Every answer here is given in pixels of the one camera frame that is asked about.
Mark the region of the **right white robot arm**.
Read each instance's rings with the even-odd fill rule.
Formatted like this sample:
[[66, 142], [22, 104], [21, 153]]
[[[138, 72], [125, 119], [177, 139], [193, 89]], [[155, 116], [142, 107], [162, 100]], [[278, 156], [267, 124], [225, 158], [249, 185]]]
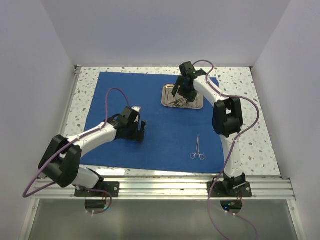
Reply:
[[188, 61], [179, 66], [181, 76], [178, 77], [172, 95], [179, 94], [188, 103], [202, 94], [213, 106], [212, 126], [220, 136], [224, 155], [223, 181], [217, 182], [213, 189], [222, 191], [227, 196], [239, 194], [246, 184], [246, 175], [242, 169], [237, 134], [243, 126], [241, 100], [235, 96], [227, 96], [213, 84], [207, 73], [196, 70]]

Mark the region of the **steel scissors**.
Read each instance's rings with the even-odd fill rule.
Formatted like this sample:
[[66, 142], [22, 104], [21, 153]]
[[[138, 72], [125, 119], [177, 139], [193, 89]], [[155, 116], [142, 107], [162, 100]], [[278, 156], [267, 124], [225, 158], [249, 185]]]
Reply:
[[185, 98], [180, 98], [180, 99], [174, 100], [173, 102], [170, 102], [168, 105], [169, 106], [175, 106], [175, 107], [181, 107], [186, 102], [187, 102], [187, 100]]

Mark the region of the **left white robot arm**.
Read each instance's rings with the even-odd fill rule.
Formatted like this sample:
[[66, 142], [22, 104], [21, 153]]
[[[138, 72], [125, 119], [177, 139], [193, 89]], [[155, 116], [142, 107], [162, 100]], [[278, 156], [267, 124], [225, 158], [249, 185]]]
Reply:
[[92, 169], [80, 167], [81, 158], [103, 144], [118, 139], [142, 142], [146, 122], [140, 120], [140, 106], [125, 107], [82, 134], [56, 135], [43, 155], [38, 169], [62, 188], [69, 185], [86, 188], [92, 196], [103, 193], [102, 177]]

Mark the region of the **blue surgical drape cloth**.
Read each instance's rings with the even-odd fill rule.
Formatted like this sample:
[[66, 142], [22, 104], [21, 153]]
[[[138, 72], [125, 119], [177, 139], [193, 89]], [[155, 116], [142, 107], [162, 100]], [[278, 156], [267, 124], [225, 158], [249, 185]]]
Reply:
[[[141, 107], [146, 121], [143, 142], [117, 139], [82, 157], [83, 165], [187, 173], [218, 173], [224, 165], [220, 137], [212, 126], [213, 107], [204, 102], [200, 110], [165, 107], [163, 87], [173, 84], [175, 75], [102, 72], [91, 102], [85, 129], [106, 117], [123, 112], [125, 106]], [[191, 159], [199, 135], [205, 160]]]

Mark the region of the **steel hemostat forceps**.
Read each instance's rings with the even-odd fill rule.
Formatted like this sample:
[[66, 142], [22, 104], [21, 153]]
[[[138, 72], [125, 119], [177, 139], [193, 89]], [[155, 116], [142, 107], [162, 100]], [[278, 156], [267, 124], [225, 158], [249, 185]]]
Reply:
[[197, 135], [195, 152], [190, 154], [190, 158], [192, 160], [194, 160], [196, 158], [199, 158], [201, 161], [205, 160], [205, 155], [200, 153], [200, 138], [199, 138], [199, 135]]

